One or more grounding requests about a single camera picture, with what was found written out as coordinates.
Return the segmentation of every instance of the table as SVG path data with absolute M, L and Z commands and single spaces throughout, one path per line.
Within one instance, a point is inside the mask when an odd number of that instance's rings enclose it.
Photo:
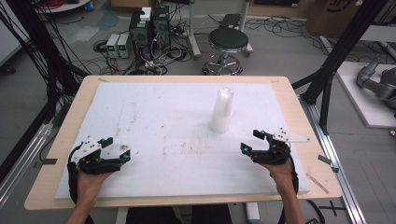
M 332 173 L 331 167 L 318 160 L 324 155 L 319 142 L 310 127 L 309 121 L 300 103 L 285 77 L 118 77 L 91 76 L 86 77 L 78 91 L 65 120 L 49 152 L 48 158 L 58 159 L 55 165 L 44 165 L 27 197 L 25 207 L 28 210 L 71 208 L 71 200 L 55 200 L 54 195 L 62 177 L 66 158 L 75 143 L 78 129 L 84 120 L 96 88 L 101 82 L 161 82 L 161 83 L 264 83 L 271 84 L 279 106 L 283 112 L 289 130 L 307 136 L 310 143 L 295 144 L 297 153 L 306 171 L 311 190 L 299 194 L 300 199 L 335 198 L 342 194 L 341 188 Z M 99 199 L 99 207 L 123 207 L 141 205 L 176 205 L 199 203 L 246 203 L 279 200 L 278 195 L 244 194 L 244 195 L 207 195 L 183 197 L 139 197 L 131 199 Z

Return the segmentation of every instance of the white cylinder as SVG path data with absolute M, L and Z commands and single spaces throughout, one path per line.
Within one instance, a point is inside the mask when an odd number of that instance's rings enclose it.
M 233 91 L 222 88 L 218 91 L 218 98 L 212 111 L 210 128 L 215 133 L 225 133 L 230 127 L 233 114 Z

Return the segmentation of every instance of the table leg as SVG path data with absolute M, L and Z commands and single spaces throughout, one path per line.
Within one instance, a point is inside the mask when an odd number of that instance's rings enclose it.
M 257 203 L 246 203 L 247 222 L 250 224 L 257 224 L 260 222 L 259 206 Z
M 117 213 L 116 224 L 125 224 L 126 215 L 128 214 L 128 207 L 120 207 Z

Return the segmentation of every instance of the white panel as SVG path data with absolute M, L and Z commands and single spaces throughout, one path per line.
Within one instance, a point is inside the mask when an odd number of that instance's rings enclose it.
M 230 129 L 213 133 L 211 110 L 225 87 L 234 92 Z M 279 127 L 287 126 L 271 85 L 101 83 L 75 146 L 90 135 L 114 137 L 103 156 L 118 157 L 123 145 L 132 149 L 132 159 L 105 182 L 100 197 L 274 194 L 274 180 L 241 153 L 240 143 L 268 149 L 252 132 Z M 291 148 L 300 192 L 308 192 Z M 69 198 L 66 171 L 56 198 Z
M 338 76 L 340 77 L 341 83 L 367 127 L 396 127 L 396 119 L 394 118 L 396 111 L 387 107 L 384 101 L 376 98 L 372 91 L 360 88 L 356 85 L 356 77 L 365 65 L 367 65 L 367 63 L 343 63 L 338 69 Z M 395 65 L 379 64 L 375 69 L 372 80 L 379 82 L 382 72 L 394 66 Z

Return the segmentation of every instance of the cable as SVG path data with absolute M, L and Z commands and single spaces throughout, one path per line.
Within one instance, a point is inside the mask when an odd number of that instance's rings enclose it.
M 40 149 L 40 153 L 39 153 L 38 158 L 40 159 L 41 162 L 44 161 L 44 159 L 42 158 L 42 154 L 43 154 L 44 148 L 46 148 L 46 146 L 47 146 L 50 142 L 52 142 L 53 139 L 55 139 L 56 135 L 58 135 L 58 133 L 56 133 L 55 135 L 53 135 L 53 136 L 51 137 L 51 139 L 47 142 L 47 144 L 44 145 L 44 146 Z

